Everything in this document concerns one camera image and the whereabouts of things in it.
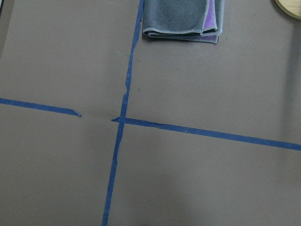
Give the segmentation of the grey folded cloth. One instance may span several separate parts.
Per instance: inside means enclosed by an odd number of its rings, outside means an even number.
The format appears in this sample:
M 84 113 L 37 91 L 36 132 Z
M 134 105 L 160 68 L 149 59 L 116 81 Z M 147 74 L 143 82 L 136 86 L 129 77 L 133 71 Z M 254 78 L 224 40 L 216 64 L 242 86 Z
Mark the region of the grey folded cloth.
M 143 34 L 216 44 L 222 33 L 224 5 L 223 0 L 146 0 Z

